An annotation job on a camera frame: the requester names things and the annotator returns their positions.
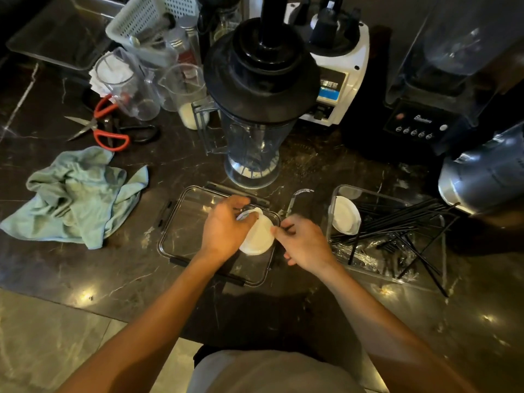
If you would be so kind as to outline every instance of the plastic basket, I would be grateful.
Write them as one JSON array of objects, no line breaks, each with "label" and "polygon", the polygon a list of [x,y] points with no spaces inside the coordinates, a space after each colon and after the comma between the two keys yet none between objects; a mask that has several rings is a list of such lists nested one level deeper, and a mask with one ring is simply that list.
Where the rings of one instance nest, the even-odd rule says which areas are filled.
[{"label": "plastic basket", "polygon": [[136,34],[150,26],[163,13],[171,12],[176,18],[199,13],[196,0],[129,0],[105,28],[107,36],[129,52],[157,65],[165,65],[165,55],[153,48],[134,48],[129,43],[129,35]]}]

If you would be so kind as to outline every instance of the blender base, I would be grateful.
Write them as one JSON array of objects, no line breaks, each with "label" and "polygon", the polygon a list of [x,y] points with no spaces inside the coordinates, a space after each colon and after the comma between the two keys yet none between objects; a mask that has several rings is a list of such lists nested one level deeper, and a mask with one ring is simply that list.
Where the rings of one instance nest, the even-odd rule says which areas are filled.
[{"label": "blender base", "polygon": [[278,160],[276,162],[275,168],[269,172],[267,175],[260,177],[260,178],[248,178],[242,174],[240,174],[238,171],[236,171],[230,161],[229,157],[226,157],[224,159],[224,167],[226,170],[227,176],[231,179],[231,181],[237,185],[242,187],[243,189],[262,189],[263,187],[271,185],[276,178],[278,177],[278,174],[280,173],[280,161]]}]

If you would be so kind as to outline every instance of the black marble counter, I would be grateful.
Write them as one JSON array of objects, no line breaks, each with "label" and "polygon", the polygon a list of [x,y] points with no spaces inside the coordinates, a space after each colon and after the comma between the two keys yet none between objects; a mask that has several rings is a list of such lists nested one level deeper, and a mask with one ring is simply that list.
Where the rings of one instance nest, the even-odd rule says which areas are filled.
[{"label": "black marble counter", "polygon": [[[34,62],[26,63],[8,63],[0,71],[3,127],[0,130],[0,179],[4,188],[0,195],[0,219],[33,196],[25,188],[31,172],[48,166],[62,151],[95,144],[91,135],[66,142],[79,126],[63,116],[90,117],[80,102],[81,86],[72,78],[62,78],[49,67],[39,65],[35,69]],[[34,85],[22,102],[31,76],[35,79]],[[185,128],[177,114],[162,111],[153,123],[161,126],[159,141],[133,145],[116,154],[111,162],[125,169],[128,176],[147,165],[150,184],[127,221],[105,241],[104,247],[89,251],[78,244],[23,242],[0,231],[1,288],[127,322],[174,282],[181,267],[170,264],[157,251],[160,230],[156,222],[163,206],[168,200],[178,198],[190,185],[204,185],[207,181],[234,185],[226,176],[222,156],[206,156],[197,132]],[[269,187],[253,192],[270,200],[270,208],[276,212],[287,209],[292,194],[298,189],[330,193],[342,183],[412,200],[421,192],[424,179],[424,174],[416,169],[362,158],[342,145],[338,130],[305,127],[300,123],[285,140],[280,155],[279,178]],[[457,290],[458,282],[469,281],[468,278],[475,275],[470,263],[460,262],[449,268],[451,295]],[[478,279],[489,278],[488,271],[477,269],[476,272],[481,276],[477,276]],[[464,320],[471,326],[477,325],[483,323],[477,314],[482,308],[482,314],[516,316],[522,321],[522,312],[515,314],[514,310],[500,306],[504,297],[479,302],[481,295],[472,292],[472,285],[466,285],[465,297],[473,301],[477,296],[474,305],[454,302],[453,297],[445,302],[439,294],[398,284],[389,285],[390,289],[385,291],[376,282],[364,284],[430,344],[435,343],[442,354],[457,363],[463,362],[466,374],[468,370],[477,371],[475,364],[468,368],[464,365],[468,362],[464,362],[463,350],[455,343],[443,343],[443,337],[448,337],[446,334],[457,334],[446,330],[454,317],[460,320],[459,326],[464,325]],[[460,331],[471,338],[476,333],[471,329]],[[507,338],[500,337],[502,333],[497,332],[497,339],[507,343]],[[491,330],[483,335],[483,350],[502,345],[491,342],[491,335]],[[315,277],[298,267],[288,267],[282,251],[276,251],[272,269],[258,288],[212,281],[182,336],[219,347],[272,341],[293,348],[305,343],[332,363],[352,369],[366,387],[377,391],[384,388],[334,297]]]}]

